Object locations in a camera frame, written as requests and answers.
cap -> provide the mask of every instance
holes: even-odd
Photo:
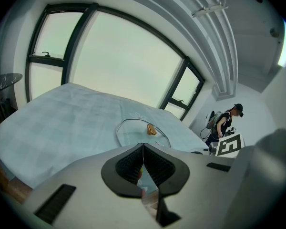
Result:
[[[243,111],[243,106],[241,104],[235,104],[234,105],[240,112]]]

black window frame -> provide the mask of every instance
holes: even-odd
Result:
[[[87,3],[64,3],[64,4],[54,4],[54,5],[47,5],[44,9],[43,13],[41,14],[39,20],[37,21],[37,24],[35,26],[35,29],[33,31],[33,35],[29,44],[28,54],[27,54],[27,61],[26,61],[26,70],[25,70],[25,88],[26,88],[26,96],[27,101],[29,102],[31,100],[30,96],[30,64],[32,62],[35,63],[42,63],[42,64],[49,64],[53,66],[62,67],[62,76],[61,76],[61,85],[66,84],[69,82],[70,77],[70,70],[72,66],[72,62],[74,59],[74,55],[76,52],[76,48],[78,46],[78,43],[80,41],[80,38],[86,28],[87,23],[89,22],[90,18],[93,16],[93,14],[96,11],[105,12],[108,14],[112,14],[115,16],[118,16],[120,18],[123,18],[125,20],[128,20],[144,29],[149,31],[154,36],[158,37],[160,40],[162,40],[164,43],[166,43],[170,48],[172,48],[182,59],[182,65],[177,72],[173,83],[168,90],[164,100],[162,101],[160,105],[160,109],[165,109],[168,103],[172,103],[178,107],[181,107],[185,110],[184,114],[180,118],[182,121],[185,116],[187,115],[188,111],[192,107],[194,101],[196,100],[197,96],[199,95],[201,88],[204,84],[204,78],[201,76],[201,74],[197,71],[194,64],[191,62],[190,58],[186,56],[171,40],[169,40],[166,36],[164,36],[162,33],[160,33],[158,30],[147,24],[146,22],[129,15],[127,13],[121,12],[116,9],[108,8],[105,6],[100,6],[97,3],[87,4]],[[61,12],[82,12],[82,16],[80,17],[79,21],[77,22],[71,36],[69,39],[69,42],[66,47],[66,51],[64,54],[63,59],[55,58],[55,57],[46,57],[46,56],[36,56],[34,54],[35,45],[37,42],[37,38],[39,36],[39,33],[42,29],[42,26],[44,24],[44,21],[46,17],[49,14],[54,13],[61,13]],[[194,75],[198,78],[199,84],[197,86],[196,92],[194,96],[192,97],[190,103],[188,105],[183,104],[181,101],[177,101],[173,99],[173,94],[186,70],[186,68],[189,68]]]

